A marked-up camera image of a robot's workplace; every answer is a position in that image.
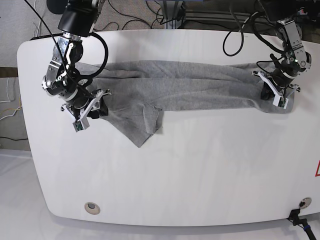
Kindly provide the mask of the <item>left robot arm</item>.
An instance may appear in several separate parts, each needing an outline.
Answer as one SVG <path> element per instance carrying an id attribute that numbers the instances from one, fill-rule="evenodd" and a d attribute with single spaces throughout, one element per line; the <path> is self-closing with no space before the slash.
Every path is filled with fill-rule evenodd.
<path id="1" fill-rule="evenodd" d="M 294 15 L 297 13 L 295 0 L 260 0 L 263 12 L 254 15 L 250 21 L 250 27 L 254 35 L 274 52 L 281 54 L 281 59 L 277 59 L 273 54 L 270 55 L 271 62 L 275 70 L 266 73 L 266 79 L 270 83 L 264 83 L 260 94 L 262 100 L 269 100 L 276 94 L 272 87 L 275 87 L 281 94 L 287 93 L 287 88 L 292 88 L 291 82 L 300 73 L 308 70 L 312 64 L 311 55 L 305 51 L 302 43 L 300 29 L 297 26 Z M 280 50 L 270 42 L 265 40 L 256 29 L 256 18 L 265 16 L 275 23 L 277 37 L 282 40 L 283 49 Z"/>

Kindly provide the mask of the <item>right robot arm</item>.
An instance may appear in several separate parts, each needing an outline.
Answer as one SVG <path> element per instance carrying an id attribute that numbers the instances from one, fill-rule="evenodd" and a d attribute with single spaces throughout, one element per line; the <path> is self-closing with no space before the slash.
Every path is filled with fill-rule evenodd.
<path id="1" fill-rule="evenodd" d="M 109 57 L 106 42 L 93 32 L 104 3 L 103 0 L 67 2 L 58 25 L 62 35 L 54 41 L 52 59 L 42 82 L 42 88 L 50 96 L 58 96 L 66 102 L 63 108 L 70 111 L 76 125 L 85 117 L 98 119 L 109 114 L 103 97 L 110 94 L 110 91 L 87 90 L 93 79 L 103 71 Z M 76 68 L 76 63 L 81 60 L 84 52 L 82 38 L 86 37 L 98 39 L 104 48 L 103 62 L 99 69 L 91 74 L 81 74 Z"/>

